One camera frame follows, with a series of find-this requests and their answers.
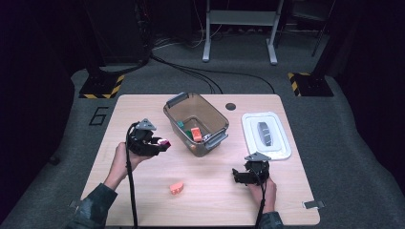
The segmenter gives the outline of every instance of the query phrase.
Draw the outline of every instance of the camouflage sleeve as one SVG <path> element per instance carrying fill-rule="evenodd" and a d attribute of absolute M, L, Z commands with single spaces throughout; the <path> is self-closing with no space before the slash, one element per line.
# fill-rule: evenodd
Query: camouflage sleeve
<path fill-rule="evenodd" d="M 281 229 L 284 228 L 278 212 L 269 212 L 262 215 L 262 219 L 259 223 L 260 229 Z"/>
<path fill-rule="evenodd" d="M 66 229 L 104 228 L 108 210 L 116 197 L 115 191 L 100 183 L 89 196 L 83 199 Z"/>

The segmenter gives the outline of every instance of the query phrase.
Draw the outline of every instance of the transparent plastic bin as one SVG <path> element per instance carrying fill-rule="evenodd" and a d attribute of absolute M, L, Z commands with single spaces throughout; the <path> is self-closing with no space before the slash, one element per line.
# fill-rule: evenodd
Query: transparent plastic bin
<path fill-rule="evenodd" d="M 195 156 L 205 156 L 227 138 L 228 120 L 199 94 L 178 94 L 166 102 L 163 111 L 175 134 Z M 200 128 L 202 138 L 210 136 L 200 142 L 194 141 L 186 131 L 195 127 Z"/>

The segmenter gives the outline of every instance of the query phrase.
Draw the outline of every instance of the black cable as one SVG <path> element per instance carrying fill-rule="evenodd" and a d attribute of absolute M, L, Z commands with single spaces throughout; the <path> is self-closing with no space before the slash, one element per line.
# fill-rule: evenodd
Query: black cable
<path fill-rule="evenodd" d="M 155 40 L 155 42 L 154 42 L 153 47 L 159 48 L 159 47 L 162 47 L 162 46 L 165 46 L 165 45 L 170 45 L 171 40 L 174 40 L 174 39 L 171 38 L 171 37 L 164 37 L 164 36 L 160 37 L 160 38 L 157 38 Z"/>
<path fill-rule="evenodd" d="M 120 71 L 114 71 L 114 72 L 107 72 L 107 71 L 104 71 L 104 72 L 107 73 L 107 74 L 127 74 L 127 73 L 130 73 L 130 72 L 133 72 L 135 70 L 138 70 L 138 69 L 142 68 L 147 63 L 148 63 L 148 60 L 144 60 L 144 61 L 140 61 L 138 65 L 136 65 L 134 67 L 131 67 L 131 68 L 128 68 L 128 69 L 124 69 L 124 70 L 120 70 Z"/>
<path fill-rule="evenodd" d="M 204 81 L 205 83 L 207 83 L 209 85 L 209 87 L 211 89 L 211 93 L 215 93 L 215 89 L 211 86 L 211 84 L 208 81 L 215 84 L 215 86 L 220 90 L 221 94 L 224 93 L 223 90 L 221 89 L 221 87 L 214 80 L 212 80 L 211 78 L 209 78 L 208 76 L 206 76 L 204 74 L 191 71 L 190 69 L 187 69 L 187 68 L 185 68 L 184 66 L 181 66 L 181 65 L 176 65 L 176 64 L 167 62 L 167 61 L 165 61 L 165 60 L 161 59 L 160 57 L 157 57 L 157 56 L 155 56 L 153 54 L 151 54 L 151 59 L 154 59 L 154 60 L 156 60 L 156 61 L 158 61 L 158 62 L 160 62 L 162 64 L 168 65 L 168 66 L 170 66 L 170 67 L 172 67 L 174 69 L 177 69 L 179 71 L 182 71 L 184 73 L 187 73 L 187 74 L 189 74 L 189 75 L 191 75 L 193 77 L 196 77 L 196 78 Z"/>
<path fill-rule="evenodd" d="M 185 67 L 185 66 L 183 66 L 183 67 L 184 67 L 184 68 L 187 68 L 187 69 L 190 69 L 190 70 L 202 71 L 202 72 L 207 72 L 207 73 L 238 74 L 238 75 L 246 75 L 246 76 L 249 76 L 249 77 L 258 78 L 258 79 L 263 80 L 263 81 L 271 88 L 272 92 L 273 92 L 274 94 L 276 94 L 275 91 L 274 91 L 273 86 L 272 86 L 269 82 L 267 82 L 265 79 L 263 79 L 262 77 L 257 76 L 257 75 L 248 74 L 248 73 L 232 73 L 232 72 L 225 72 L 225 71 L 204 70 L 204 69 L 191 68 L 191 67 Z"/>
<path fill-rule="evenodd" d="M 266 188 L 267 188 L 267 180 L 265 182 L 266 188 L 263 187 L 263 183 L 260 180 L 259 176 L 257 175 L 257 173 L 255 172 L 254 175 L 256 175 L 257 180 L 259 181 L 260 187 L 262 188 L 262 201 L 260 202 L 260 207 L 259 207 L 259 212 L 257 213 L 257 218 L 256 218 L 256 223 L 254 225 L 255 229 L 259 228 L 259 224 L 260 224 L 260 220 L 262 219 L 262 215 L 263 215 L 263 209 L 265 208 L 265 201 L 266 201 Z"/>
<path fill-rule="evenodd" d="M 126 167 L 128 171 L 128 180 L 129 180 L 129 188 L 130 188 L 130 194 L 131 194 L 131 206 L 132 206 L 132 217 L 134 219 L 134 228 L 138 229 L 138 216 L 137 216 L 137 205 L 135 203 L 135 191 L 134 191 L 134 178 L 132 176 L 132 166 L 131 166 L 131 160 L 129 158 L 129 149 L 128 149 L 128 142 L 129 142 L 129 134 L 131 132 L 131 129 L 134 128 L 134 124 L 132 124 L 127 132 L 126 135 L 126 142 L 125 142 L 125 151 L 126 151 Z"/>
<path fill-rule="evenodd" d="M 151 54 L 151 58 L 152 58 L 152 59 L 158 58 L 159 60 L 157 60 L 157 61 L 159 61 L 159 62 L 163 61 L 164 64 L 169 64 L 169 65 L 170 65 L 171 67 L 173 67 L 173 68 L 174 68 L 174 66 L 176 66 L 176 67 L 183 68 L 183 69 L 194 70 L 194 71 L 202 71 L 202 72 L 207 72 L 207 73 L 237 74 L 237 75 L 245 75 L 245 76 L 249 76 L 249 77 L 253 77 L 253 78 L 258 78 L 258 79 L 264 81 L 264 82 L 271 88 L 273 94 L 276 94 L 276 93 L 275 93 L 275 90 L 274 90 L 274 88 L 273 88 L 273 86 L 272 86 L 269 82 L 267 82 L 265 79 L 263 79 L 262 77 L 257 76 L 257 75 L 248 74 L 248 73 L 233 73 L 233 72 L 225 72 L 225 71 L 204 70 L 204 69 L 198 69 L 198 68 L 192 68 L 192 67 L 177 65 L 177 64 L 173 64 L 173 63 L 166 62 L 166 61 L 162 60 L 161 58 L 156 57 L 156 56 L 153 55 L 153 54 Z"/>

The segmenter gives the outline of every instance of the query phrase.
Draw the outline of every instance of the orange block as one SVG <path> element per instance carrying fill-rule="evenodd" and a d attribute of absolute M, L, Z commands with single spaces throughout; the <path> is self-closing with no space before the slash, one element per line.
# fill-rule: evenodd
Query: orange block
<path fill-rule="evenodd" d="M 182 182 L 178 182 L 175 184 L 170 185 L 170 192 L 175 195 L 179 194 L 182 191 L 182 188 L 184 187 Z"/>
<path fill-rule="evenodd" d="M 198 128 L 198 127 L 191 128 L 191 135 L 193 135 L 194 141 L 202 141 L 203 140 L 202 132 L 200 131 L 200 128 Z"/>

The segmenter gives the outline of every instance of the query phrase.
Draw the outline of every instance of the table top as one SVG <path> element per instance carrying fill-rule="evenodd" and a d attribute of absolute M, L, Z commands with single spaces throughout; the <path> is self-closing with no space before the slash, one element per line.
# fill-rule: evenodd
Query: table top
<path fill-rule="evenodd" d="M 115 148 L 132 123 L 148 118 L 156 127 L 154 136 L 170 140 L 172 146 L 134 171 L 139 226 L 251 226 L 259 206 L 244 184 L 236 183 L 232 168 L 245 171 L 248 150 L 242 116 L 246 113 L 276 113 L 285 129 L 291 148 L 286 160 L 270 161 L 270 176 L 277 184 L 276 210 L 284 225 L 319 223 L 317 209 L 305 209 L 312 201 L 301 158 L 288 124 L 282 101 L 274 94 L 202 94 L 229 121 L 228 138 L 203 157 L 194 156 L 177 137 L 163 113 L 173 94 L 122 95 L 114 109 L 101 142 L 82 198 L 107 177 Z M 225 105 L 234 103 L 229 111 Z M 182 181 L 181 193 L 172 195 L 170 185 Z M 128 178 L 117 188 L 118 197 L 109 211 L 107 225 L 133 225 Z"/>

